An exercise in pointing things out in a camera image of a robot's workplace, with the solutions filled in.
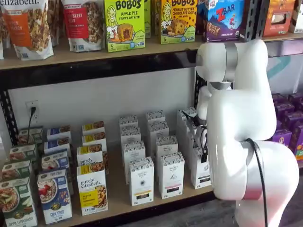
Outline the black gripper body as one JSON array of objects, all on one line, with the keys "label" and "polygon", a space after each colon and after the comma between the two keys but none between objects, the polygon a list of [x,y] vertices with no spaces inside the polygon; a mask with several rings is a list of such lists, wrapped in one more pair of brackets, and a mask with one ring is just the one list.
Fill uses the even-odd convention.
[{"label": "black gripper body", "polygon": [[182,113],[186,117],[186,125],[191,133],[197,133],[207,129],[206,120],[201,120],[197,114],[195,116],[190,116],[185,111],[182,111]]}]

